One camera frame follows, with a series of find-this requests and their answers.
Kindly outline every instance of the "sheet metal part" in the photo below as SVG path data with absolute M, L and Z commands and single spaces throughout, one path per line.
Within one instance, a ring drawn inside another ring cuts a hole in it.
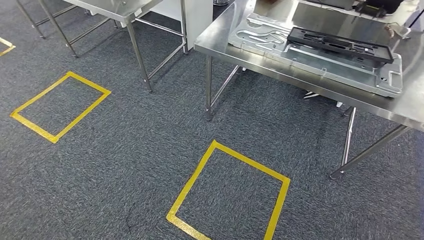
M 273 59 L 352 87 L 384 97 L 402 93 L 402 57 L 394 53 L 392 64 L 374 68 L 374 61 L 287 41 L 291 27 L 251 13 L 229 35 L 240 49 Z

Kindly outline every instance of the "black plastic part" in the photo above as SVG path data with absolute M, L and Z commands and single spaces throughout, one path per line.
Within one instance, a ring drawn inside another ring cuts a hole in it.
M 353 40 L 318 31 L 293 27 L 287 40 L 336 53 L 391 64 L 394 59 L 388 46 Z

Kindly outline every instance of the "steel rod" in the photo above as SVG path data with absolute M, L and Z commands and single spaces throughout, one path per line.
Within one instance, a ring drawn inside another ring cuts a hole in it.
M 349 125 L 347 127 L 346 139 L 344 141 L 344 150 L 343 157 L 341 158 L 341 165 L 343 166 L 348 163 L 349 158 L 349 147 L 351 146 L 351 137 L 352 131 L 354 128 L 355 114 L 357 113 L 357 108 L 353 107 L 350 113 Z
M 129 24 L 126 25 L 126 28 L 128 30 L 129 37 L 131 38 L 132 47 L 134 48 L 134 52 L 135 52 L 135 56 L 137 57 L 138 65 L 140 66 L 141 77 L 143 78 L 143 81 L 145 82 L 147 91 L 151 92 L 152 87 L 150 86 L 149 77 L 147 76 L 146 67 L 145 67 L 145 64 L 143 62 L 143 58 L 142 58 L 142 55 L 140 53 L 139 46 L 137 45 L 136 34 L 134 32 L 133 24 L 130 22 Z
M 182 52 L 185 54 L 189 53 L 189 45 L 187 41 L 187 19 L 186 19 L 186 1 L 180 0 L 181 5 L 181 33 L 182 42 L 185 43 Z
M 387 133 L 385 136 L 380 138 L 377 142 L 375 142 L 373 145 L 369 146 L 367 149 L 359 153 L 356 157 L 354 157 L 352 160 L 348 161 L 346 164 L 341 166 L 339 169 L 334 171 L 330 174 L 331 179 L 338 179 L 342 174 L 351 169 L 353 166 L 361 162 L 365 159 L 365 157 L 368 157 L 369 155 L 377 152 L 382 147 L 384 147 L 386 144 L 390 143 L 391 141 L 395 140 L 399 136 L 403 135 L 404 133 L 408 132 L 411 128 L 405 125 L 399 125 L 389 133 Z
M 206 75 L 205 75 L 205 84 L 206 84 L 206 120 L 210 121 L 212 119 L 211 115 L 211 98 L 212 98 L 212 57 L 206 56 Z
M 50 13 L 49 9 L 47 8 L 46 4 L 44 3 L 44 0 L 38 0 L 38 2 L 40 3 L 42 9 L 44 10 L 45 14 L 47 14 L 48 19 L 50 19 L 50 22 L 53 24 L 53 26 L 56 28 L 56 30 L 59 32 L 60 36 L 62 37 L 62 39 L 65 41 L 66 46 L 70 48 L 70 50 L 72 51 L 72 56 L 74 57 L 78 57 L 77 53 L 75 52 L 74 48 L 72 47 L 72 45 L 69 43 L 67 37 L 65 36 L 64 32 L 62 31 L 61 27 L 58 25 L 58 22 L 56 21 L 56 19 L 53 17 L 53 15 Z
M 143 19 L 140 19 L 140 18 L 136 18 L 135 20 L 136 20 L 137 22 L 144 23 L 144 24 L 150 25 L 150 26 L 152 26 L 152 27 L 155 27 L 155 28 L 158 28 L 158 29 L 162 29 L 162 30 L 164 30 L 164 31 L 167 31 L 167 32 L 170 32 L 170 33 L 172 33 L 172 34 L 175 34 L 175 35 L 178 35 L 178 36 L 180 36 L 180 37 L 183 37 L 183 34 L 182 34 L 181 32 L 178 32 L 178 31 L 172 30 L 172 29 L 167 28 L 167 27 L 165 27 L 165 26 L 162 26 L 162 25 L 159 25 L 159 24 L 156 24 L 156 23 L 153 23 L 153 22 L 149 22 L 149 21 L 146 21 L 146 20 L 143 20 Z
M 52 16 L 54 17 L 54 18 L 57 18 L 57 17 L 59 17 L 60 15 L 62 15 L 62 14 L 64 14 L 64 13 L 67 13 L 67 12 L 69 12 L 69 11 L 71 11 L 72 9 L 74 9 L 74 8 L 76 8 L 76 7 L 78 7 L 77 5 L 72 5 L 72 6 L 69 6 L 69 7 L 67 7 L 67 8 L 65 8 L 65 9 L 63 9 L 63 10 L 61 10 L 61 11 L 58 11 L 58 12 L 56 12 L 56 13 L 54 13 L 54 14 L 52 14 Z M 43 20 L 41 20 L 41 21 L 39 21 L 39 22 L 36 22 L 35 23 L 35 25 L 37 25 L 37 26 L 40 26 L 41 24 L 45 24 L 46 22 L 48 22 L 50 19 L 47 17 L 47 18 L 44 18 Z
M 16 4 L 17 7 L 19 8 L 19 10 L 23 13 L 23 15 L 26 17 L 26 19 L 28 19 L 28 21 L 31 23 L 31 26 L 33 28 L 35 28 L 35 30 L 38 32 L 40 38 L 45 39 L 46 37 L 44 37 L 43 33 L 40 31 L 38 25 L 33 21 L 33 19 L 30 17 L 30 15 L 28 14 L 28 12 L 25 10 L 24 6 L 22 5 L 22 3 L 19 0 L 16 0 Z
M 98 27 L 102 26 L 103 24 L 105 24 L 109 20 L 110 20 L 110 18 L 106 18 L 103 21 L 97 23 L 96 25 L 94 25 L 90 29 L 88 29 L 87 31 L 83 32 L 81 35 L 79 35 L 79 36 L 75 37 L 74 39 L 70 40 L 69 43 L 71 45 L 74 44 L 74 43 L 76 43 L 77 41 L 79 41 L 83 37 L 87 36 L 89 33 L 91 33 L 92 31 L 96 30 Z
M 237 73 L 237 71 L 239 70 L 240 66 L 237 65 L 235 66 L 235 68 L 232 70 L 232 72 L 229 74 L 229 76 L 227 77 L 227 79 L 225 80 L 225 82 L 222 84 L 221 88 L 219 88 L 218 92 L 215 94 L 215 96 L 212 99 L 212 103 L 210 104 L 210 106 L 212 107 L 215 102 L 218 100 L 218 98 L 220 97 L 221 93 L 223 92 L 223 90 L 225 89 L 225 87 L 227 86 L 227 84 L 231 81 L 231 79 L 234 77 L 234 75 Z
M 167 56 L 165 58 L 165 60 L 163 60 L 147 77 L 148 79 L 151 79 L 158 71 L 159 69 L 161 69 L 176 53 L 178 53 L 178 51 L 184 47 L 184 44 L 179 45 L 177 48 L 175 48 L 175 50 L 173 52 L 171 52 L 171 54 L 169 56 Z

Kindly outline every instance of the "floor marking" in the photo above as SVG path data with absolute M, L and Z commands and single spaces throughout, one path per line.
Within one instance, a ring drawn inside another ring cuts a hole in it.
M 88 86 L 96 89 L 99 92 L 102 92 L 103 95 L 101 95 L 96 101 L 94 101 L 86 110 L 84 110 L 79 116 L 77 116 L 74 120 L 72 120 L 63 130 L 61 130 L 57 135 L 52 135 L 46 130 L 42 129 L 41 127 L 37 126 L 35 123 L 31 122 L 30 120 L 26 119 L 22 115 L 19 114 L 20 111 L 22 111 L 24 108 L 28 107 L 32 103 L 34 103 L 36 100 L 50 92 L 52 89 L 57 87 L 59 84 L 61 84 L 63 81 L 65 81 L 67 78 L 74 78 L 84 84 L 87 84 Z M 73 126 L 75 126 L 81 119 L 83 119 L 91 110 L 93 110 L 97 105 L 100 104 L 109 94 L 111 94 L 111 91 L 107 90 L 106 88 L 103 88 L 97 84 L 95 84 L 92 81 L 89 81 L 82 76 L 79 76 L 71 71 L 68 71 L 65 76 L 63 76 L 61 79 L 53 83 L 51 86 L 49 86 L 46 90 L 40 92 L 37 96 L 31 98 L 29 101 L 25 102 L 22 106 L 16 108 L 10 116 L 14 119 L 16 119 L 18 122 L 22 123 L 23 125 L 27 126 L 28 128 L 32 129 L 34 132 L 38 133 L 39 135 L 43 136 L 44 138 L 48 139 L 52 143 L 57 143 L 58 140 L 66 134 Z
M 184 199 L 186 198 L 187 194 L 189 193 L 190 189 L 192 188 L 193 184 L 195 183 L 196 179 L 199 177 L 200 173 L 202 172 L 203 168 L 206 165 L 206 162 L 211 157 L 212 153 L 215 149 L 219 149 L 223 151 L 226 154 L 229 154 L 233 156 L 234 158 L 258 169 L 262 172 L 280 180 L 282 182 L 281 188 L 277 197 L 277 200 L 275 202 L 274 210 L 272 211 L 271 218 L 268 223 L 268 227 L 265 232 L 265 236 L 263 237 L 264 240 L 271 240 L 274 235 L 274 231 L 277 226 L 278 219 L 280 217 L 281 209 L 283 208 L 284 199 L 286 198 L 287 190 L 289 188 L 290 179 L 288 177 L 283 176 L 282 174 L 246 157 L 241 155 L 240 153 L 232 150 L 231 148 L 228 148 L 220 143 L 218 143 L 216 140 L 213 140 L 213 142 L 210 144 L 209 148 L 206 150 L 205 154 L 201 158 L 197 168 L 194 170 L 193 175 L 190 177 L 190 179 L 187 181 L 185 186 L 182 188 L 181 193 L 176 198 L 174 204 L 172 205 L 171 209 L 169 210 L 168 214 L 166 215 L 166 219 L 192 236 L 193 238 L 197 240 L 211 240 L 209 237 L 205 236 L 204 234 L 200 233 L 196 229 L 194 229 L 192 226 L 188 225 L 183 220 L 179 219 L 176 214 L 178 209 L 181 207 L 181 204 L 183 204 Z
M 6 41 L 5 39 L 3 39 L 3 38 L 1 38 L 1 37 L 0 37 L 0 43 L 2 43 L 2 44 L 4 44 L 4 45 L 6 45 L 6 46 L 8 46 L 8 47 L 9 47 L 8 49 L 6 49 L 6 50 L 4 50 L 4 51 L 0 52 L 0 57 L 1 57 L 1 56 L 3 56 L 3 55 L 5 55 L 5 54 L 7 54 L 7 53 L 8 53 L 8 52 L 10 52 L 12 49 L 16 48 L 16 46 L 14 46 L 11 42 Z

